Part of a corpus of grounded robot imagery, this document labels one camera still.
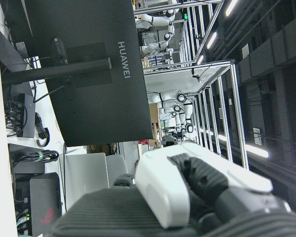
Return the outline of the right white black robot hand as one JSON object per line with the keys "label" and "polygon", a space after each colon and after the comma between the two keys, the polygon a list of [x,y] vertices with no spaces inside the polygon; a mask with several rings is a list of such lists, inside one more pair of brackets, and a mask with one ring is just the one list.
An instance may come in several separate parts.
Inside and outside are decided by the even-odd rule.
{"label": "right white black robot hand", "polygon": [[296,237],[269,179],[195,143],[146,152],[135,182],[81,197],[52,237]]}

